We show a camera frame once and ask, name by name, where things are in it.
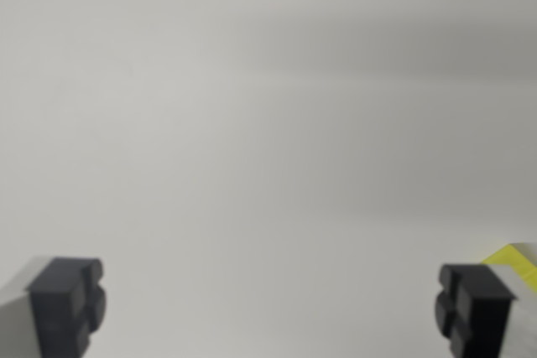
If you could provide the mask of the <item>gripper grey left finger with black pad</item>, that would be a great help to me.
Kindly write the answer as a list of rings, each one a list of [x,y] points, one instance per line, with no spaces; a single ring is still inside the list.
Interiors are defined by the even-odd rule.
[[[2,357],[82,357],[105,318],[94,257],[34,257],[1,286]]]

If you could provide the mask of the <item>gripper grey right finger with black pad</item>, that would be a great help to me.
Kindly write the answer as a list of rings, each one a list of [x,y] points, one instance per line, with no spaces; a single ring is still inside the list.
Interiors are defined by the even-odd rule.
[[[535,357],[536,292],[506,265],[445,264],[435,322],[454,357]]]

